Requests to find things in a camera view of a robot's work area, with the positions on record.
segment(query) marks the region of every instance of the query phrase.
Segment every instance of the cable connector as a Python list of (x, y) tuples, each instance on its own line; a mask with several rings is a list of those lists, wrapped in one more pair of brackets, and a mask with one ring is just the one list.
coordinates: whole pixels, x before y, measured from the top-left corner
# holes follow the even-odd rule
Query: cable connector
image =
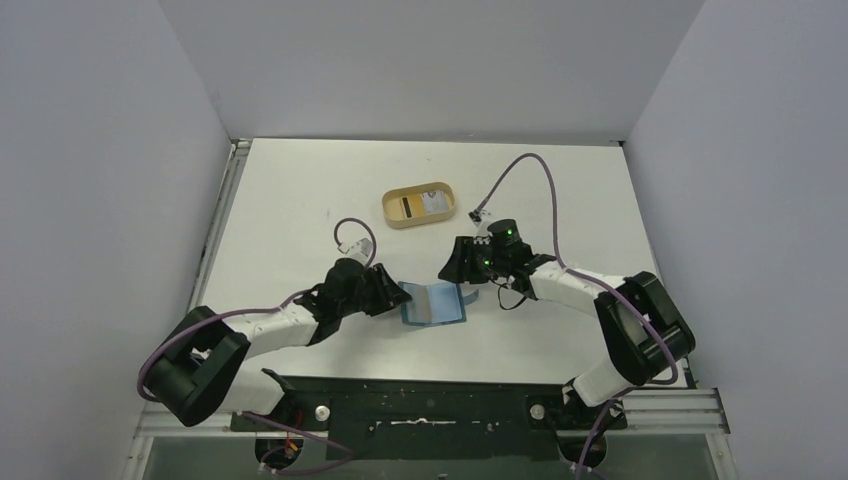
[(339, 252), (344, 254), (347, 258), (352, 258), (365, 265), (368, 263), (368, 259), (371, 258), (371, 252), (374, 251), (374, 243), (367, 238), (363, 238), (354, 244), (339, 244), (338, 248)]

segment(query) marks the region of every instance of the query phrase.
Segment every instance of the metal frame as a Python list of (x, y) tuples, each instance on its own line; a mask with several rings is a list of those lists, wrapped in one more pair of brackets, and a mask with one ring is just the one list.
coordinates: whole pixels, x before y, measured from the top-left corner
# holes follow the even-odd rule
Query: metal frame
[[(252, 140), (233, 142), (190, 297), (189, 310), (197, 306), (203, 297), (251, 145)], [(629, 393), (622, 401), (627, 428), (610, 430), (607, 435), (705, 435), (719, 480), (737, 478), (727, 442), (730, 428), (717, 389), (639, 389)], [(231, 421), (231, 415), (220, 413), (212, 415), (200, 425), (186, 428), (162, 405), (148, 403), (141, 415), (122, 478), (143, 478), (153, 440), (157, 437), (286, 436), (285, 432), (234, 432), (230, 429)], [(326, 431), (311, 433), (322, 437), (328, 434)], [(587, 433), (578, 430), (558, 432), (561, 436), (575, 437), (585, 437)]]

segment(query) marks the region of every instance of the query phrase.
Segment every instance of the metal screw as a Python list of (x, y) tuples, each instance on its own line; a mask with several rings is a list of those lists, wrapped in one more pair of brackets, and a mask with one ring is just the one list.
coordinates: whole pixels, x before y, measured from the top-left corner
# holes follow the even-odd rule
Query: metal screw
[(330, 418), (330, 408), (325, 405), (318, 405), (315, 409), (315, 420), (326, 422)]
[(533, 405), (530, 407), (530, 416), (533, 417), (533, 420), (542, 420), (545, 418), (545, 407), (539, 405)]

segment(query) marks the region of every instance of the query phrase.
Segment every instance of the white wall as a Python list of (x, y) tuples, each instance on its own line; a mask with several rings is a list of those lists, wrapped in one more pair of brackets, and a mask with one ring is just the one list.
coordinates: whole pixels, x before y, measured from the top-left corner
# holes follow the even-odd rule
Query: white wall
[(234, 137), (598, 143), (703, 0), (160, 0)]
[(846, 478), (848, 3), (708, 0), (627, 141), (743, 478)]
[(155, 0), (0, 6), (0, 469), (114, 479), (228, 153)]

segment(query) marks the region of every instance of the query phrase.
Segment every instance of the glass panel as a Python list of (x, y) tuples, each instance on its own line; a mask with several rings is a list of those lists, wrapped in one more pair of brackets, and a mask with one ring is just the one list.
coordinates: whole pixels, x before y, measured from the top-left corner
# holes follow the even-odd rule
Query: glass panel
[[(598, 468), (609, 480), (716, 480), (703, 435), (609, 436), (609, 454)], [(157, 438), (150, 452), (145, 480), (189, 478), (256, 480), (258, 463), (251, 438)], [(305, 445), (292, 467), (307, 468), (324, 462), (324, 447)], [(562, 480), (571, 477), (565, 462), (530, 462), (524, 458), (451, 461), (355, 461), (321, 474), (329, 480), (385, 479), (437, 480), (440, 478), (492, 480)], [(596, 478), (585, 475), (585, 479)]]

